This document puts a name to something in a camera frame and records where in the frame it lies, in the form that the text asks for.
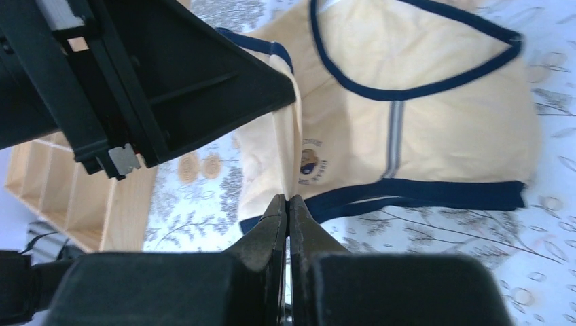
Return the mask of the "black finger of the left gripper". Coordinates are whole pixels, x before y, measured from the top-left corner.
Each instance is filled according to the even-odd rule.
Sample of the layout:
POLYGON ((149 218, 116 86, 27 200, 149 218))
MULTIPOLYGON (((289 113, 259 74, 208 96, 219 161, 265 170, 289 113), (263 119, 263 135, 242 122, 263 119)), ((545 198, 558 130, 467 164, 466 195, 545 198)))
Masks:
POLYGON ((215 29, 177 1, 91 1, 90 42, 148 167, 295 101, 277 43, 215 29))

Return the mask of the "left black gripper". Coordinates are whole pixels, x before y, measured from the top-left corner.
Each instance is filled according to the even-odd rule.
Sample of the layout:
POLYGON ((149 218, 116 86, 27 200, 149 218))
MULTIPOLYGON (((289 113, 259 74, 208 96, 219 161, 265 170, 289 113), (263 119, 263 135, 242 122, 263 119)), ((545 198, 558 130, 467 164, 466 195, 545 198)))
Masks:
POLYGON ((1 147, 55 131, 89 174, 123 179, 158 163, 151 109, 119 24, 149 1, 2 1, 1 147))

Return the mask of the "beige cloth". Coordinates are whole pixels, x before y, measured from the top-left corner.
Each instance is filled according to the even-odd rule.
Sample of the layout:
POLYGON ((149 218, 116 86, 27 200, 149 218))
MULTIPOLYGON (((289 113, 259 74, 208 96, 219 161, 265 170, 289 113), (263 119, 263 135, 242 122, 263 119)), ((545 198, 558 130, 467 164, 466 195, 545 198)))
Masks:
POLYGON ((276 194, 323 223, 385 206, 513 211, 541 127, 521 33, 437 1, 302 1, 223 30, 296 100, 241 126, 243 232, 276 194))

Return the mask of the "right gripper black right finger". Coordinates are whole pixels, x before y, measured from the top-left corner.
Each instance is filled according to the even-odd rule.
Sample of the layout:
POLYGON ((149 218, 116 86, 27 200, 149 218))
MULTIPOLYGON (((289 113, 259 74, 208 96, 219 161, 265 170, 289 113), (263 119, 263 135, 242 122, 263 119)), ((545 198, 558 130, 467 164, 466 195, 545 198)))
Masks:
POLYGON ((289 201, 289 237, 293 324, 318 325, 313 263, 320 255, 349 250, 314 220, 300 195, 289 201))

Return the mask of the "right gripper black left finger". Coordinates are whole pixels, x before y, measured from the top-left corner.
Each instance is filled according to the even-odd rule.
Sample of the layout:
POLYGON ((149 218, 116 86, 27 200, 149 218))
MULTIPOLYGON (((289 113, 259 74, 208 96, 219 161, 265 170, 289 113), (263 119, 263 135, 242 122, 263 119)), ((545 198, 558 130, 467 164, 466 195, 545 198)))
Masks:
POLYGON ((282 325, 285 319, 286 198, 277 194, 254 228, 226 249, 234 259, 229 325, 282 325))

